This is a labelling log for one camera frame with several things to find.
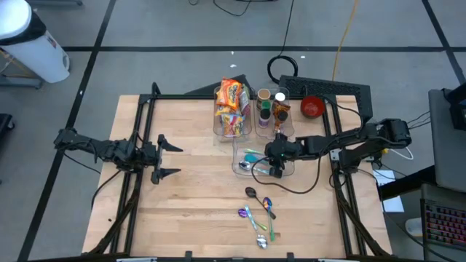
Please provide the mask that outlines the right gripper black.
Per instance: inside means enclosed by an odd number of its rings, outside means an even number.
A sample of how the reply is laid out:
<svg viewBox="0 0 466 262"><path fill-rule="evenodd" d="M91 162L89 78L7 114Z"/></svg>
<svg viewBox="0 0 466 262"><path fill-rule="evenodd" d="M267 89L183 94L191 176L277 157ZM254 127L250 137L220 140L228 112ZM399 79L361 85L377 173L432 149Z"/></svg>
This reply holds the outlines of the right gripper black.
<svg viewBox="0 0 466 262"><path fill-rule="evenodd" d="M300 142L290 142L288 137L282 133L276 133L275 139L265 146L265 156L271 166L269 174L274 178L281 178L285 163L299 158L303 151Z"/></svg>

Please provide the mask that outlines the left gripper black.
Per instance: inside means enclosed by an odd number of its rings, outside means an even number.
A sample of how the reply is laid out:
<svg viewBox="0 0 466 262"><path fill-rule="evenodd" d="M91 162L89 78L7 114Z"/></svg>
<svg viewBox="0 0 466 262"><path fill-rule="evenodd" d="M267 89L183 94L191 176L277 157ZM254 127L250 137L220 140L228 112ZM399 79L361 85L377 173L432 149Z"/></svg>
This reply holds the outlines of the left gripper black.
<svg viewBox="0 0 466 262"><path fill-rule="evenodd" d="M141 149L143 154L143 164L145 166L153 166L154 171L151 174L151 182L153 184L159 184L160 178L163 179L169 175L180 172L178 168L161 168L162 163L162 149L170 152L183 152L183 149L173 146L163 138L163 135L158 135L157 144L154 145L152 142L143 144Z"/></svg>

